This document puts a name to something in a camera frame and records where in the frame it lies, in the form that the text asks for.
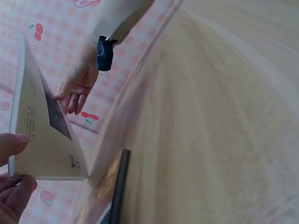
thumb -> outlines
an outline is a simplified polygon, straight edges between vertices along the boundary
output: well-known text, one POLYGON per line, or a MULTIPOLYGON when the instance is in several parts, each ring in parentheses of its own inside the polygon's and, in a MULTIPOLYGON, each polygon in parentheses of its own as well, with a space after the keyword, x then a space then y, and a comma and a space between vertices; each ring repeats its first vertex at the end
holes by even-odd
POLYGON ((59 92, 55 96, 56 100, 64 100, 71 93, 72 89, 79 85, 84 76, 88 73, 88 66, 86 63, 81 61, 80 63, 76 64, 77 66, 72 68, 63 82, 60 84, 59 92))
POLYGON ((26 134, 0 134, 0 167, 4 166, 9 156, 21 153, 29 143, 26 134))

red cherry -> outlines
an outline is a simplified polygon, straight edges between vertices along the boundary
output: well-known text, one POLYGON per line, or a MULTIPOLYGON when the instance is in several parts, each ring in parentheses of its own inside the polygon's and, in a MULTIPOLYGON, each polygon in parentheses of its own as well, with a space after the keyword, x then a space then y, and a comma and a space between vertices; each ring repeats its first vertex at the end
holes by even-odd
POLYGON ((81 112, 81 114, 82 114, 82 117, 84 117, 84 118, 88 118, 89 117, 89 114, 86 113, 86 112, 81 112))
POLYGON ((34 34, 34 38, 37 39, 38 41, 41 41, 42 40, 42 35, 40 33, 36 32, 34 34))
POLYGON ((99 120, 99 117, 97 115, 94 115, 94 114, 89 114, 89 117, 91 119, 94 119, 94 120, 99 120))
POLYGON ((36 31, 40 34, 43 34, 43 26, 40 23, 36 24, 36 31))

checkered pattern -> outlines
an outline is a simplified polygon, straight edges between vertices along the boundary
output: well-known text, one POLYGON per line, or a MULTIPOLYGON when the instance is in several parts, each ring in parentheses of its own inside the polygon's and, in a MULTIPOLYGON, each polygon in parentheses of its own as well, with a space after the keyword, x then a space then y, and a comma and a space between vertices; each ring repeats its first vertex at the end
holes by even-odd
MULTIPOLYGON (((57 90, 83 42, 97 4, 76 7, 75 0, 0 0, 1 44, 5 55, 0 57, 1 84, 14 92, 17 70, 17 31, 22 30, 38 60, 42 72, 52 89, 57 90), (43 26, 41 40, 37 39, 35 24, 43 26)), ((152 8, 132 29, 123 44, 114 49, 114 61, 109 72, 101 73, 83 111, 96 115, 96 119, 82 114, 69 115, 70 121, 97 133, 108 114, 117 94, 131 71, 157 36, 157 29, 176 6, 174 1, 156 0, 152 8)))
MULTIPOLYGON (((130 73, 144 61, 181 1, 155 1, 122 45, 114 49, 112 69, 100 73, 83 109, 85 113, 69 116, 87 157, 117 94, 130 73)), ((9 128, 18 71, 18 31, 27 36, 43 74, 55 90, 82 44, 98 4, 100 0, 0 0, 0 133, 9 128), (36 34, 40 30, 34 30, 37 23, 43 26, 41 35, 36 34)), ((5 171, 7 167, 0 168, 0 172, 5 171)), ((80 182, 38 181, 20 223, 69 223, 79 189, 80 182)))

photo in book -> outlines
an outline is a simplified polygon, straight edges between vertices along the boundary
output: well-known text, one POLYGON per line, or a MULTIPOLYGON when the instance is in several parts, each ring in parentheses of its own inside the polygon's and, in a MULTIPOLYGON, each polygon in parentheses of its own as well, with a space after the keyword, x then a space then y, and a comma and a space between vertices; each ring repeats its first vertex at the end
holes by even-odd
POLYGON ((65 122, 64 116, 60 110, 58 102, 56 101, 51 89, 49 88, 40 70, 39 70, 39 74, 41 76, 43 89, 46 96, 50 126, 55 128, 57 131, 59 131, 61 134, 63 134, 65 137, 71 140, 71 134, 69 128, 65 122))

open book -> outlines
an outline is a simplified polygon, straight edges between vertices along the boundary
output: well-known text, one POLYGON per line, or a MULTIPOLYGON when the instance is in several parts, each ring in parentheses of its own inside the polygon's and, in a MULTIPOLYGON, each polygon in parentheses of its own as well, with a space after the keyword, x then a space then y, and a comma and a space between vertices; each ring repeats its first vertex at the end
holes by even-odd
POLYGON ((80 143, 23 33, 19 38, 19 74, 9 132, 29 135, 26 149, 9 158, 9 177, 25 174, 38 180, 82 180, 88 177, 80 143))

